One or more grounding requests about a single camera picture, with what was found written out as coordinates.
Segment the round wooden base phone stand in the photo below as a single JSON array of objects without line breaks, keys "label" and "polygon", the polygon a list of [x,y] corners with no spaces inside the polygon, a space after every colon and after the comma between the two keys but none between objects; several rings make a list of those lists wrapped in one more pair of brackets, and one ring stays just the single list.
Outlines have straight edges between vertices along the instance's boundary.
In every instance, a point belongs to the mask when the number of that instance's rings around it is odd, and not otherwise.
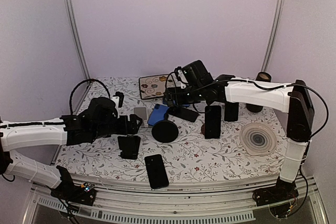
[{"label": "round wooden base phone stand", "polygon": [[201,133],[205,136],[205,124],[201,126]]}]

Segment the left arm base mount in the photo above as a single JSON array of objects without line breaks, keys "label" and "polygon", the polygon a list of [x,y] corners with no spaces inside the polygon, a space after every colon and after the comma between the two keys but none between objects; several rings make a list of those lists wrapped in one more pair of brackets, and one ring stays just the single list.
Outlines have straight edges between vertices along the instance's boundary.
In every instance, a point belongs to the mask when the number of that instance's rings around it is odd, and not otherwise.
[{"label": "left arm base mount", "polygon": [[56,168],[60,172],[61,183],[56,188],[50,189],[50,195],[64,201],[93,206],[97,194],[93,186],[88,183],[75,185],[66,168],[61,166],[56,166]]}]

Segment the black wedge phone stand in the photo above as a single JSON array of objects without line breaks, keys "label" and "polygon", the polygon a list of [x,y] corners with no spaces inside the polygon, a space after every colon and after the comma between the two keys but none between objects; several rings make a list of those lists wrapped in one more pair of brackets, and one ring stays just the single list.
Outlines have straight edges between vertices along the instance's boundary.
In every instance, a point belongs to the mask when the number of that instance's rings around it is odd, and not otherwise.
[{"label": "black wedge phone stand", "polygon": [[118,146],[122,159],[136,160],[138,158],[141,138],[137,135],[118,136]]}]

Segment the black gooseneck round-base phone stand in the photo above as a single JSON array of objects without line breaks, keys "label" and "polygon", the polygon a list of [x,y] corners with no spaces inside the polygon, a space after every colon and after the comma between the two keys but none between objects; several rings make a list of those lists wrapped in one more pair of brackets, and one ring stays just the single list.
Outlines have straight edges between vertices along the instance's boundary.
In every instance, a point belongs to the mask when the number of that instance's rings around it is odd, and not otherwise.
[{"label": "black gooseneck round-base phone stand", "polygon": [[164,120],[155,123],[151,130],[152,136],[160,143],[171,143],[179,135],[177,125],[169,120],[169,114],[166,112]]}]

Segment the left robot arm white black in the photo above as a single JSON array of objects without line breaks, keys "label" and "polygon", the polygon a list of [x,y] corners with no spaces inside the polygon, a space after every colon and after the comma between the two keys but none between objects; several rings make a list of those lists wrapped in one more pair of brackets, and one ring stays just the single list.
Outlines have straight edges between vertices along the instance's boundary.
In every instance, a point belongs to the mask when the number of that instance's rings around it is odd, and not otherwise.
[{"label": "left robot arm white black", "polygon": [[67,200],[78,195],[71,175],[66,168],[49,166],[28,158],[18,148],[93,143],[110,135],[135,135],[143,120],[135,114],[119,115],[117,98],[94,98],[89,106],[77,115],[59,118],[12,123],[1,122],[1,174],[13,175],[57,189]]}]

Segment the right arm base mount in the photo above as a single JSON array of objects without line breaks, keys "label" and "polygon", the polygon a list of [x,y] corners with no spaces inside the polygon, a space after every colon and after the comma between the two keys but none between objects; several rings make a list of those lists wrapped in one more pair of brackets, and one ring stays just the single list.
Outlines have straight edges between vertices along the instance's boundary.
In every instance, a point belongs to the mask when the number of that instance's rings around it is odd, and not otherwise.
[{"label": "right arm base mount", "polygon": [[254,190],[252,198],[257,206],[271,205],[286,201],[285,204],[269,208],[270,213],[274,217],[282,219],[287,218],[292,212],[298,196],[299,194],[295,182],[288,183],[278,178],[274,186]]}]

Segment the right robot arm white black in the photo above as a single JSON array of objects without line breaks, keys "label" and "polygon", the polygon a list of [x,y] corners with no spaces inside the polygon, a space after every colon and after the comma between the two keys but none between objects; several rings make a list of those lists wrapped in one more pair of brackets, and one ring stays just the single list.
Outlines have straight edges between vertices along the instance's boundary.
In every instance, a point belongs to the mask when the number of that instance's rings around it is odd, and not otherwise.
[{"label": "right robot arm white black", "polygon": [[206,138],[218,138],[220,120],[238,120],[239,104],[268,107],[288,116],[287,150],[280,175],[274,186],[256,191],[256,196],[271,195],[276,201],[284,200],[295,189],[297,174],[307,156],[312,132],[314,107],[310,92],[314,90],[302,80],[294,83],[274,83],[266,73],[255,80],[242,79],[230,74],[213,78],[202,61],[177,67],[170,73],[178,87],[165,87],[163,99],[169,107],[206,102],[204,133]]}]

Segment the black phone front edge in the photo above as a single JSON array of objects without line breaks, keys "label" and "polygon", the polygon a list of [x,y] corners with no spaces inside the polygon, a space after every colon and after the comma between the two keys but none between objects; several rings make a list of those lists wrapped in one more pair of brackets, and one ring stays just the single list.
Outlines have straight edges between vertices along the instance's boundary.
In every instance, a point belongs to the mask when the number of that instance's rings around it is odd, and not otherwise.
[{"label": "black phone front edge", "polygon": [[167,187],[169,185],[169,179],[161,154],[146,156],[144,161],[150,187],[152,189]]}]

